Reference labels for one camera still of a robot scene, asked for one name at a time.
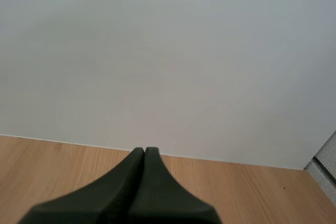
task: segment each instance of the white wall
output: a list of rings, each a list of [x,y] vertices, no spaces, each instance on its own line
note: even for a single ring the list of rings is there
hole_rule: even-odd
[[[303,168],[336,0],[0,0],[0,134]]]

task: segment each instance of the light wood surface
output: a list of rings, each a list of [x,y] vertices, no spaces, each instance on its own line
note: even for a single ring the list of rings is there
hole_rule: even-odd
[[[76,190],[127,151],[0,136],[0,223]],[[187,190],[215,206],[225,224],[336,223],[336,209],[302,170],[163,156]]]

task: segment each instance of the wooden floor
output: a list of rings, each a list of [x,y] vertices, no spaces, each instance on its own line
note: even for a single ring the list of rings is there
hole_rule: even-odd
[[[128,152],[0,136],[0,223],[92,182]],[[163,156],[223,223],[336,223],[336,209],[305,171]]]

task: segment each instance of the dark green object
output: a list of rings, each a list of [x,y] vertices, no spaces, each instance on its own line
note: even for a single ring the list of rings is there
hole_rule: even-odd
[[[34,206],[19,224],[208,223],[215,209],[187,192],[159,149],[135,148],[119,165],[73,193]]]

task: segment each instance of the white panel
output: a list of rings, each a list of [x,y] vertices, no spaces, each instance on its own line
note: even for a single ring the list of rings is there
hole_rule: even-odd
[[[336,0],[0,0],[0,134],[304,168]]]

